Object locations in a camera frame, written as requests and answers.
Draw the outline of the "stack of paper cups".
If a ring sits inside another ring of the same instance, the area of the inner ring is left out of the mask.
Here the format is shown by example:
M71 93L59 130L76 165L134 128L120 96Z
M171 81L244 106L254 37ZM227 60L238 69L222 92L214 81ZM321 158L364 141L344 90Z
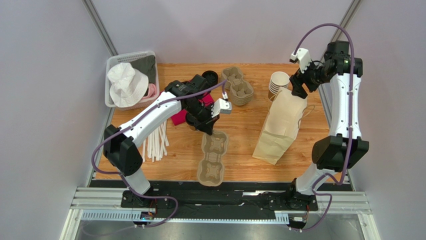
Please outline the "stack of paper cups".
M283 71L276 71L270 76L268 84L268 99L272 102L282 88L288 88L290 76Z

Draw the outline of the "single cardboard cup carrier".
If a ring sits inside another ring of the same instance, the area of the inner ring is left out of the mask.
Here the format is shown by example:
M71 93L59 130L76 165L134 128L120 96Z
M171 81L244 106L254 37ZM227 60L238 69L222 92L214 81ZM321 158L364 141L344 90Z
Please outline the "single cardboard cup carrier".
M204 134L201 150L204 158L197 168L198 182L207 187L217 187L222 184L225 166L222 158L227 153L229 137L224 131L213 130L212 135Z

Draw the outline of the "brown paper bag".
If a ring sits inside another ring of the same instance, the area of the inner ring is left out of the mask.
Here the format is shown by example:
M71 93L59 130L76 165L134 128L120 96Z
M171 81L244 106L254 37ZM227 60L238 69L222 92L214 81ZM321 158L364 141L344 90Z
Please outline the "brown paper bag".
M276 165L296 140L302 119L315 108L308 105L307 98L281 87L269 107L252 157Z

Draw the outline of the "cardboard cup carrier stack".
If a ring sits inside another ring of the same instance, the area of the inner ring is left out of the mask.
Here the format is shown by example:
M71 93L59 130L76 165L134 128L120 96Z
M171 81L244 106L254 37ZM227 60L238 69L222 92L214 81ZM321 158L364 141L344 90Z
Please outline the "cardboard cup carrier stack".
M226 80L225 89L228 91L228 99L235 106L243 106L254 98L252 85L244 79L242 70L237 66L225 68L221 72L220 82Z

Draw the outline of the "stack of black cup lids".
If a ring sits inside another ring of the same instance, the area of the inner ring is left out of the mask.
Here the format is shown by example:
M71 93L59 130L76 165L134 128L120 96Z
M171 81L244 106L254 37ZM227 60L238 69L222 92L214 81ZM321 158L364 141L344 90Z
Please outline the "stack of black cup lids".
M219 76L213 70L207 70L201 76L206 79L208 88L211 88L218 84Z

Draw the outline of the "brown paper coffee cup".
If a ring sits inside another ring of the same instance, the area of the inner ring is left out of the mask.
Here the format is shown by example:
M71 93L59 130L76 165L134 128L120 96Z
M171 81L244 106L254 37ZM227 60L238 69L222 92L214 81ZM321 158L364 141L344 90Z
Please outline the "brown paper coffee cup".
M188 124L188 127L192 130L192 131L195 131L195 132L197 132L197 131L199 131L199 129L198 129L198 127L197 126L195 126L194 124Z

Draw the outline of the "black cup lid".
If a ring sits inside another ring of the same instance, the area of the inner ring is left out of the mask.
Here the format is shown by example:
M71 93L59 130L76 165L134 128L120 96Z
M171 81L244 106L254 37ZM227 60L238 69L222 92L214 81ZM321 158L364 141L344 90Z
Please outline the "black cup lid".
M197 128L198 120L189 112L185 116L185 121L190 127Z

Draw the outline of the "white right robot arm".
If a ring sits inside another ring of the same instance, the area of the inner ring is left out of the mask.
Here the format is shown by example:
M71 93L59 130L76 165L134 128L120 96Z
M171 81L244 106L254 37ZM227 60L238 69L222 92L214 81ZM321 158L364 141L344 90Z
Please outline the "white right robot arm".
M293 181L293 192L312 196L318 187L335 173L345 174L369 150L362 139L358 120L358 94L363 76L363 60L352 58L347 41L327 45L324 62L315 64L305 48L290 55L299 69L290 77L292 95L306 99L322 84L329 84L332 94L331 124L327 137L312 148L312 164Z

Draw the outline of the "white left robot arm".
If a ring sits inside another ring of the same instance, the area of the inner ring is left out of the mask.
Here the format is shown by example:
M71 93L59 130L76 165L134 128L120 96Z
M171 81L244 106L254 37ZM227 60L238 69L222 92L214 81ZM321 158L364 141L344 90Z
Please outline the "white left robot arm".
M197 74L190 81L175 80L169 83L159 97L136 117L119 127L108 126L100 147L103 155L118 170L129 190L137 197L149 199L146 194L151 185L141 166L143 157L139 147L149 135L166 120L181 110L187 112L187 124L208 135L212 135L214 124L221 114L229 114L232 105L225 90L213 104L205 105L202 97L216 88L224 88L225 82L210 85Z

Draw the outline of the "red folded cloth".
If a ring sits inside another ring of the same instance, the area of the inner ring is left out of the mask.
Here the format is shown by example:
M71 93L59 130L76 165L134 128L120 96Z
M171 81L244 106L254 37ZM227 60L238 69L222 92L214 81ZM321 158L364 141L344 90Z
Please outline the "red folded cloth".
M201 99L198 100L200 103L202 103L204 106L210 106L214 104L214 99L210 94L205 93ZM182 109L177 114L173 115L170 119L174 126L183 124L186 122L186 115L187 111L185 109Z

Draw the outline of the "bundle of white straws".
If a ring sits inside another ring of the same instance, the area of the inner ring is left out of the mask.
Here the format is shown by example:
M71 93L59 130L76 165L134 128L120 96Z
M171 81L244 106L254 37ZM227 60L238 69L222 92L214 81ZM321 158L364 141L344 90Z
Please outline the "bundle of white straws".
M159 162L168 155L167 123L167 120L164 121L143 141L141 149L144 163L149 161L152 163Z

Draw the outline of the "pink cloth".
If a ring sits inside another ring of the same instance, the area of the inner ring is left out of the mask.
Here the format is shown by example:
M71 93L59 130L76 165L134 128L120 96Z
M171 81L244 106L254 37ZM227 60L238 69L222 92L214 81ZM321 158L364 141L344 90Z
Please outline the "pink cloth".
M142 97L142 100L152 98L153 96L156 95L156 91L157 91L156 85L154 83L149 83L147 91L146 91L145 95Z

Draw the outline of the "white bucket hat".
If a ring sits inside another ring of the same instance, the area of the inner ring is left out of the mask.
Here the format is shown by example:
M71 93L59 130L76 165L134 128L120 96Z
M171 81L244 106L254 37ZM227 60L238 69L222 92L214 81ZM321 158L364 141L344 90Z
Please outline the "white bucket hat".
M129 62L114 65L106 74L111 87L109 96L116 107L127 108L139 103L149 89L149 78Z

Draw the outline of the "white plastic basket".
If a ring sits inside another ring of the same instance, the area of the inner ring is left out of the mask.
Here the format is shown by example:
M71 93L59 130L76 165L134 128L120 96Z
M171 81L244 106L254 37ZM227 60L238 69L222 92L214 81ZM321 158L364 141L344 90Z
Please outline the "white plastic basket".
M137 51L137 52L131 52L131 53L124 53L119 54L115 56L111 56L107 62L106 62L106 69L105 74L108 73L108 71L115 65L119 63L127 63L127 62L133 62L138 59L147 57L147 56L154 56L156 57L156 54L152 50L146 50L146 51ZM159 84L159 74L158 74L158 66L157 66L157 60L154 61L154 68L155 68L155 86L156 91L153 97L142 99L139 103L137 103L134 106L130 107L117 107L112 98L110 97L110 87L111 82L109 81L108 77L105 76L105 88L104 88L104 103L109 108L116 108L121 111L127 111L127 110L133 110L133 109L139 109L139 108L146 108L150 104L156 101L156 99L160 95L160 84Z

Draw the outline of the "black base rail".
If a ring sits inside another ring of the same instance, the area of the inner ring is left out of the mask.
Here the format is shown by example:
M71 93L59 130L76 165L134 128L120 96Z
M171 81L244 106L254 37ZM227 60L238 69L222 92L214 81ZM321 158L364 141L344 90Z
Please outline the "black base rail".
M108 190L120 188L119 207L151 208L158 210L156 217L165 218L178 205L174 219L213 220L272 220L275 211L290 213L317 211L318 204L313 197L310 204L288 203L287 195L293 189L289 182L223 182L219 186L204 186L197 181L151 181L148 196L160 199L146 199L135 196L125 189L119 180L95 180L90 186ZM177 199L166 199L167 196Z

